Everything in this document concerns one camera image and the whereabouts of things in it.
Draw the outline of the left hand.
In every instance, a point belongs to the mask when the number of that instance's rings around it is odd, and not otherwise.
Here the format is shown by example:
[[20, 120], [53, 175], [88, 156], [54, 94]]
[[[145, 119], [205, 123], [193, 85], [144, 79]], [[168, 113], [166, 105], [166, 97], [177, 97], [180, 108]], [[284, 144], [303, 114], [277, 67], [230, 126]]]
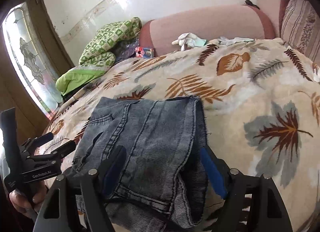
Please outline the left hand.
[[36, 185], [37, 190], [31, 202], [29, 202], [28, 199], [17, 190], [14, 190], [9, 194], [10, 201], [14, 208], [28, 218], [31, 218], [30, 214], [32, 209], [35, 212], [39, 212], [47, 194], [47, 187], [44, 181], [34, 184]]

